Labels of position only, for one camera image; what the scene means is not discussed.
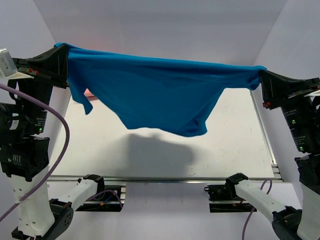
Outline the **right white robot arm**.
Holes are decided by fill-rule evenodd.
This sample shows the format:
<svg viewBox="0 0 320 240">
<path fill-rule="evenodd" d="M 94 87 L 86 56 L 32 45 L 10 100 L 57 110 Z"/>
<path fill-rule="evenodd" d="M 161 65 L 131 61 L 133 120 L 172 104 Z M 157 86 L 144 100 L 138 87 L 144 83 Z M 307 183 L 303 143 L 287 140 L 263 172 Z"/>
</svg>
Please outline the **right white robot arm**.
<svg viewBox="0 0 320 240">
<path fill-rule="evenodd" d="M 294 159 L 302 202 L 294 205 L 284 197 L 262 190 L 243 173 L 225 181 L 226 195 L 245 200 L 271 224 L 279 240 L 320 238 L 320 79 L 294 79 L 271 71 L 260 74 L 263 106 L 281 109 L 296 149 L 303 155 Z"/>
</svg>

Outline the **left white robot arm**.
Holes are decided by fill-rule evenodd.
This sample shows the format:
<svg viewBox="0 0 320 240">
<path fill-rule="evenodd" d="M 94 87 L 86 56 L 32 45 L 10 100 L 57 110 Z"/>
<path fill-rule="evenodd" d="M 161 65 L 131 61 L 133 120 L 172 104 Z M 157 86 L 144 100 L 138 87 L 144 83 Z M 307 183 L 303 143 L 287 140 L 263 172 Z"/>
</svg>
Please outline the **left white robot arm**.
<svg viewBox="0 0 320 240">
<path fill-rule="evenodd" d="M 0 105 L 0 166 L 12 186 L 19 224 L 12 231 L 17 240 L 55 240 L 70 226 L 74 212 L 87 200 L 105 196 L 103 177 L 81 178 L 66 195 L 49 199 L 48 137 L 41 137 L 47 114 L 62 116 L 50 108 L 53 88 L 68 87 L 68 46 L 62 44 L 38 56 L 22 59 L 0 51 L 1 89 L 12 103 Z"/>
</svg>

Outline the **blue t shirt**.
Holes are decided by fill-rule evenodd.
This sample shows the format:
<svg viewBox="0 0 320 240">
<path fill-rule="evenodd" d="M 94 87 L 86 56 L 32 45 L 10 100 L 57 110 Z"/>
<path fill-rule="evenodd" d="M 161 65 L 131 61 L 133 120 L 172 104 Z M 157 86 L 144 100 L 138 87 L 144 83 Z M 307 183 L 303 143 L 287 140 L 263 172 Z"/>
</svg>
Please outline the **blue t shirt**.
<svg viewBox="0 0 320 240">
<path fill-rule="evenodd" d="M 133 56 L 67 45 L 72 99 L 89 114 L 90 91 L 129 130 L 202 136 L 225 89 L 255 90 L 263 66 Z"/>
</svg>

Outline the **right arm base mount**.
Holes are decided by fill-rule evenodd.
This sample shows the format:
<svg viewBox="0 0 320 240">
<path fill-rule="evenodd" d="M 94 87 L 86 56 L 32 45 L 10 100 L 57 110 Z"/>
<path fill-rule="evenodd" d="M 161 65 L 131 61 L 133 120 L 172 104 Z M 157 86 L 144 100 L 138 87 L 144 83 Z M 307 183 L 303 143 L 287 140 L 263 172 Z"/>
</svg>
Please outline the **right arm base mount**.
<svg viewBox="0 0 320 240">
<path fill-rule="evenodd" d="M 227 190 L 225 185 L 211 184 L 203 189 L 209 198 L 210 213 L 249 213 L 253 206 Z"/>
</svg>

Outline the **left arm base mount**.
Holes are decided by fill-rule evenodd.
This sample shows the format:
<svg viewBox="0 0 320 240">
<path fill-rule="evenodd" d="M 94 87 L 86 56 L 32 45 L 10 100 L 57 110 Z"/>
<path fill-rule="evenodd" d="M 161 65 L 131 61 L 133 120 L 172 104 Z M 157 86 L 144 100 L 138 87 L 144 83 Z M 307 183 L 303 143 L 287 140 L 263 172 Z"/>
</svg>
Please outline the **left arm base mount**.
<svg viewBox="0 0 320 240">
<path fill-rule="evenodd" d="M 112 190 L 121 200 L 122 206 L 125 204 L 126 186 L 125 185 L 105 185 L 106 190 Z M 115 212 L 122 210 L 118 198 L 111 192 L 105 192 L 102 195 L 86 201 L 80 206 L 77 212 Z"/>
</svg>

